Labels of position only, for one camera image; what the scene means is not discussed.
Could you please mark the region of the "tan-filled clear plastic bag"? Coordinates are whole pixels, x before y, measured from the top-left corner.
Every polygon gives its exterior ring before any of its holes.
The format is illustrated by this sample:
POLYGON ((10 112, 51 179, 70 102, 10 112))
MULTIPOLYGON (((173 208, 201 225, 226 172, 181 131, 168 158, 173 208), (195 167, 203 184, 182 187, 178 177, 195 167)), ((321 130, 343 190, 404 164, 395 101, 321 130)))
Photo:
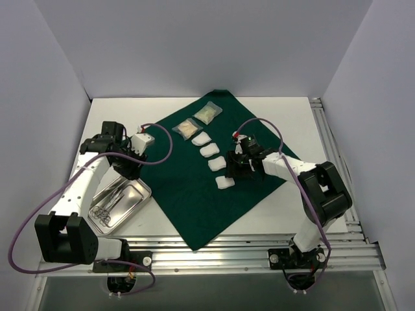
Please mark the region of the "tan-filled clear plastic bag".
POLYGON ((182 136, 186 141, 194 136, 194 134, 198 133, 201 129, 202 127, 199 126, 194 119, 188 118, 182 121, 179 125, 173 127, 172 131, 182 136))

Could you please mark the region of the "white gauze pad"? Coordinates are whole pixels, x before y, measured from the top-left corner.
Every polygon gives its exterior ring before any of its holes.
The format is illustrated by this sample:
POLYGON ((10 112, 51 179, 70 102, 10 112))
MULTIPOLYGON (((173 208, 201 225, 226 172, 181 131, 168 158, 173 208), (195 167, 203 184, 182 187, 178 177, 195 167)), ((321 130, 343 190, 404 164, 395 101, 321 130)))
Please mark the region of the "white gauze pad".
POLYGON ((227 178, 226 176, 218 176, 215 178, 218 189, 223 190, 235 185, 233 178, 227 178))
POLYGON ((191 142, 195 146, 204 146, 205 144, 208 144, 211 142, 211 137, 206 132, 202 132, 199 135, 197 135, 195 138, 193 138, 191 142))
POLYGON ((220 150, 216 143, 210 143, 200 149, 200 154, 205 158, 209 158, 219 152, 220 150))
POLYGON ((223 156, 219 156, 215 159, 211 159, 208 162, 208 167, 212 172, 216 172, 226 168, 226 160, 223 156))

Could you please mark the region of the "green-filled clear plastic bag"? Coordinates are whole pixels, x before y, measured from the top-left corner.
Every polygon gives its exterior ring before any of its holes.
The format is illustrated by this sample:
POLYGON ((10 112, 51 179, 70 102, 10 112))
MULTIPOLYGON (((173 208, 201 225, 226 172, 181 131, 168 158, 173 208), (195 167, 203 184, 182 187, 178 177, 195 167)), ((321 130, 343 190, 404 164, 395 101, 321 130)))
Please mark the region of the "green-filled clear plastic bag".
POLYGON ((193 117, 209 125, 215 117, 222 113, 222 108, 216 105, 214 102, 209 101, 202 109, 196 112, 193 117))

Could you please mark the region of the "steel forceps long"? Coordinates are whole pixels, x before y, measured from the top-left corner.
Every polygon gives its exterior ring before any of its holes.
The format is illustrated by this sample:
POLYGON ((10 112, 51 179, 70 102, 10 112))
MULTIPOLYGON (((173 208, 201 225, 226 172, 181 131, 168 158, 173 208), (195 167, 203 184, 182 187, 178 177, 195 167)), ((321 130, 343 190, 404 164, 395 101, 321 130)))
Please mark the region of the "steel forceps long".
POLYGON ((91 215, 94 219, 98 219, 100 223, 108 225, 111 216, 110 212, 113 208, 119 203, 119 201, 124 197, 122 190, 113 191, 101 205, 96 205, 91 210, 91 215))

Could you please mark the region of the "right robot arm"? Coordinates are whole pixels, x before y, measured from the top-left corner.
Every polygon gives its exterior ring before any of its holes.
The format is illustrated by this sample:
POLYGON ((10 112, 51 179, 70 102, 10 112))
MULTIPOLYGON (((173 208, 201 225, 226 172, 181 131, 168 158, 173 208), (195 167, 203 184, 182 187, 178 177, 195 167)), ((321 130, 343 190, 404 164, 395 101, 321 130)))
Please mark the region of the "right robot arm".
POLYGON ((288 251, 289 262, 298 268, 311 260, 334 222, 353 205, 338 170, 329 161, 316 164, 285 155, 275 148, 264 148, 256 138, 233 135, 235 150, 226 154, 227 178, 273 176, 297 186, 302 198, 305 217, 294 235, 288 251))

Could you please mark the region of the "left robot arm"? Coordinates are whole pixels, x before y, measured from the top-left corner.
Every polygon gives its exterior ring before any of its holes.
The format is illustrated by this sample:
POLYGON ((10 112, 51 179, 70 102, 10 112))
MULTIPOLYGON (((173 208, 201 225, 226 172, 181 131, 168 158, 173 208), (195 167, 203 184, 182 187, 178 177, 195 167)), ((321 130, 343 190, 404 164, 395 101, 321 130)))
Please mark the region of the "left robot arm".
POLYGON ((101 132, 86 139, 79 150, 74 181, 63 191, 48 214, 34 223, 43 259, 46 262, 91 264, 107 260, 115 271, 125 271, 131 263, 122 240, 99 238, 86 221, 93 197, 109 168, 122 177, 139 177, 145 150, 154 142, 146 133, 124 136, 125 127, 104 121, 101 132))

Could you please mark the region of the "steel surgical scissors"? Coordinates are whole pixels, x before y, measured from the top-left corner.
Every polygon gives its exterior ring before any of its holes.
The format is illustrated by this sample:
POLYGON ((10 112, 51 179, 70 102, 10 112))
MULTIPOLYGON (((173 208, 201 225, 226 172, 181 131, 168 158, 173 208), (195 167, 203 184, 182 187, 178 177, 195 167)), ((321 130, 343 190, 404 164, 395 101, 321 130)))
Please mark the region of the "steel surgical scissors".
POLYGON ((110 212, 124 197, 122 189, 117 189, 110 197, 110 199, 95 211, 95 216, 100 220, 100 223, 107 226, 111 220, 110 212))

